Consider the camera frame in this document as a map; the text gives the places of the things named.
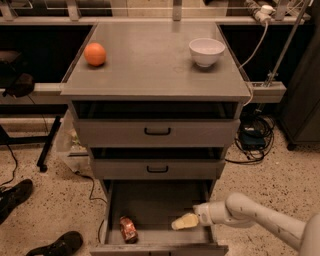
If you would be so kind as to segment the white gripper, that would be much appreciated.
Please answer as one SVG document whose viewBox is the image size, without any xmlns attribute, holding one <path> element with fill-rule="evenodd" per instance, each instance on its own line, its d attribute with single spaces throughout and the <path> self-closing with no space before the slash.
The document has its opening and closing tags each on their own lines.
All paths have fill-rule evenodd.
<svg viewBox="0 0 320 256">
<path fill-rule="evenodd" d="M 203 203 L 193 206 L 194 213 L 187 213 L 171 223 L 173 230 L 181 230 L 196 227 L 198 224 L 202 226 L 211 225 L 211 216 L 209 212 L 209 204 Z"/>
</svg>

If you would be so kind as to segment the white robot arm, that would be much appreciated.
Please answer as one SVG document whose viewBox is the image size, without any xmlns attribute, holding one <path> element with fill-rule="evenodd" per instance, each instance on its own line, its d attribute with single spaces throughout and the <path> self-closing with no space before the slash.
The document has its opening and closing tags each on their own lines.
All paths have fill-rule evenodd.
<svg viewBox="0 0 320 256">
<path fill-rule="evenodd" d="M 298 252 L 299 256 L 320 256 L 320 214 L 303 222 L 267 208 L 242 193 L 232 193 L 224 201 L 210 201 L 193 206 L 172 222 L 173 230 L 198 225 L 224 224 L 235 228 L 259 224 Z"/>
</svg>

